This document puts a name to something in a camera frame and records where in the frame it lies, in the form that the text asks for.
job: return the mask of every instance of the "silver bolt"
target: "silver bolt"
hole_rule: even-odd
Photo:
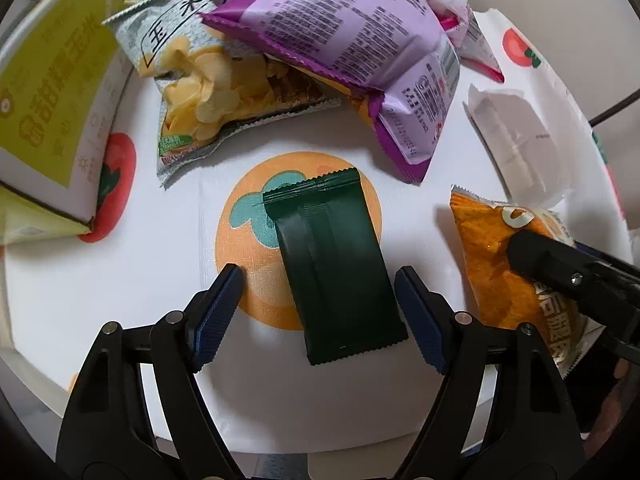
[[[460,323],[460,325],[468,325],[470,324],[474,319],[467,314],[466,312],[456,312],[456,315],[454,316],[454,319]]]
[[[102,326],[102,333],[109,335],[113,334],[118,329],[118,324],[115,321],[109,321]]]
[[[520,326],[520,330],[526,335],[534,335],[536,333],[536,327],[534,327],[531,323],[523,323]]]
[[[172,310],[166,316],[164,316],[164,320],[169,324],[175,324],[182,321],[184,314],[182,314],[179,310]]]

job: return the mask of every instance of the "green label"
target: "green label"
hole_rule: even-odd
[[[64,187],[117,47],[100,22],[122,1],[50,4],[0,73],[0,146]]]
[[[172,135],[160,139],[160,142],[158,143],[158,149],[160,150],[160,155],[162,155],[169,150],[180,148],[181,146],[186,146],[187,144],[191,144],[192,142],[193,139],[188,135]]]

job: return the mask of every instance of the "wall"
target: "wall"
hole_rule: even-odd
[[[640,20],[627,0],[469,0],[500,9],[554,67],[591,119],[640,87]],[[640,227],[640,104],[596,128],[629,227]]]

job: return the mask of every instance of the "green snack wrapper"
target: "green snack wrapper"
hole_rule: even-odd
[[[407,339],[355,168],[263,195],[312,365]]]

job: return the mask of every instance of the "purple packaging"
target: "purple packaging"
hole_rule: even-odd
[[[424,0],[229,0],[209,27],[367,99],[382,148],[421,182],[460,76],[460,61]]]

